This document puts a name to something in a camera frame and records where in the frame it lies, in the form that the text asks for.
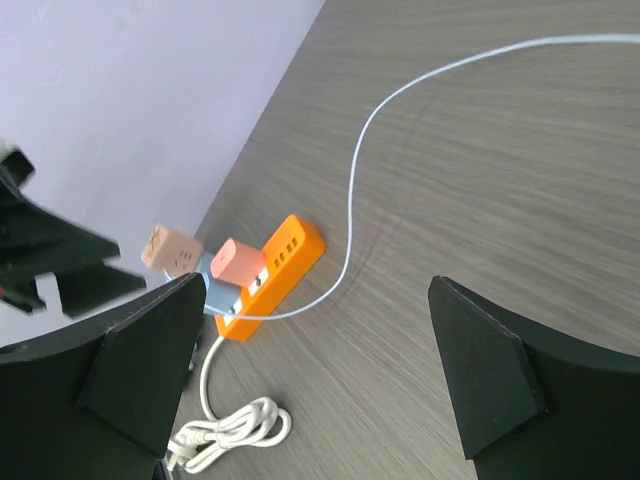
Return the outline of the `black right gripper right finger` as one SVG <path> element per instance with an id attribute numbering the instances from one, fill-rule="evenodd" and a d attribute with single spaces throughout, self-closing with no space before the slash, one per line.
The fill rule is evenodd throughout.
<path id="1" fill-rule="evenodd" d="M 454 280 L 428 290 L 466 459 L 480 479 L 636 479 L 639 359 L 502 308 Z"/>

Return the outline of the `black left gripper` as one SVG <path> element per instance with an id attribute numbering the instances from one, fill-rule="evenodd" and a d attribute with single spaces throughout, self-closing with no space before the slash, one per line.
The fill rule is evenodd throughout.
<path id="1" fill-rule="evenodd" d="M 36 279 L 55 276 L 64 315 L 76 318 L 146 287 L 110 266 L 117 243 L 50 213 L 23 195 L 35 167 L 17 147 L 1 149 L 1 302 L 25 314 L 44 310 Z"/>

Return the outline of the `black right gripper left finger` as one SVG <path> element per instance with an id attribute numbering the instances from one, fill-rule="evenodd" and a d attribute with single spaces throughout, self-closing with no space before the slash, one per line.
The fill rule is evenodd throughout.
<path id="1" fill-rule="evenodd" d="M 164 457 L 203 321 L 184 275 L 1 350 L 4 479 L 150 479 Z"/>

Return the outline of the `light blue charger plug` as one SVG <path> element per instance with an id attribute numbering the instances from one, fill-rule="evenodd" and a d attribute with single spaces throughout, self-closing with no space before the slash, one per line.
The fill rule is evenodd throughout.
<path id="1" fill-rule="evenodd" d="M 214 255 L 204 251 L 196 265 L 195 271 L 199 272 L 204 279 L 206 287 L 205 303 L 203 313 L 205 315 L 215 315 L 217 311 L 228 313 L 241 296 L 241 288 L 212 276 L 210 264 Z"/>

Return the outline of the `pink charger plug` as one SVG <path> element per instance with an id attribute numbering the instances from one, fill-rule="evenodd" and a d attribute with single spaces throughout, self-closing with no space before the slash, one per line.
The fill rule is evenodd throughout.
<path id="1" fill-rule="evenodd" d="M 228 238 L 214 255 L 210 272 L 215 279 L 248 287 L 265 265 L 266 259 L 261 250 Z"/>

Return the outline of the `orange power strip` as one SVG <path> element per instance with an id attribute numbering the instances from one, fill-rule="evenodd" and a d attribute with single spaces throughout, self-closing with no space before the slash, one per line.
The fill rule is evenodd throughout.
<path id="1" fill-rule="evenodd" d="M 249 287 L 241 289 L 242 308 L 236 315 L 216 315 L 218 333 L 246 342 L 271 316 L 326 250 L 326 242 L 310 222 L 289 215 L 265 243 L 266 266 Z"/>

